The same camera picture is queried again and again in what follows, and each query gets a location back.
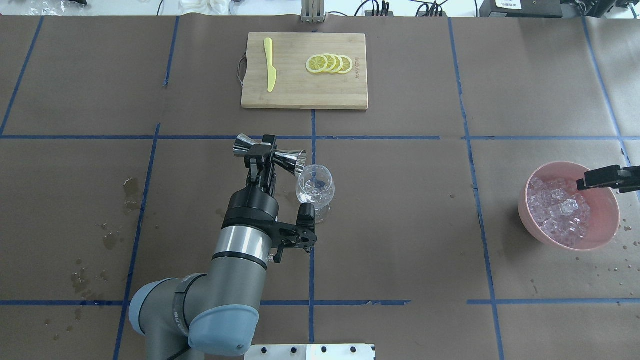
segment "yellow knife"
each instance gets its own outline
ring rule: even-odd
[[[273,67],[273,40],[271,38],[264,39],[264,52],[267,54],[267,91],[272,92],[276,86],[276,76],[278,72]]]

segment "bowl of ice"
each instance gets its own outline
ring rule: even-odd
[[[610,188],[579,192],[576,180],[587,171],[576,163],[556,161],[529,177],[518,212],[533,237],[573,251],[595,250],[613,239],[620,224],[618,201]]]

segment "plastic bag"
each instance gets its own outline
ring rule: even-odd
[[[229,15],[231,0],[180,0],[181,13],[202,13],[205,15]]]
[[[84,5],[66,0],[31,0],[25,15],[84,15]]]

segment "cutting board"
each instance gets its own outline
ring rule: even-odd
[[[264,39],[273,39],[276,85],[267,91]],[[307,59],[317,54],[349,56],[354,64],[347,74],[312,74]],[[243,108],[366,110],[367,45],[364,34],[249,33]]]

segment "lemon slice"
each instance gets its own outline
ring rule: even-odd
[[[329,60],[324,55],[313,55],[307,60],[307,70],[313,74],[325,71]]]
[[[340,59],[342,60],[342,68],[338,71],[338,74],[346,74],[353,68],[353,61],[349,56],[340,55]]]
[[[329,61],[329,65],[326,66],[326,69],[323,72],[330,72],[335,69],[336,64],[338,64],[337,56],[334,54],[323,54],[323,56]]]
[[[325,55],[327,59],[329,58],[333,59],[333,62],[329,60],[329,66],[324,70],[324,72],[329,72],[334,74],[340,71],[340,69],[342,68],[342,59],[340,58],[339,55],[334,55],[334,54],[323,54],[323,55]]]

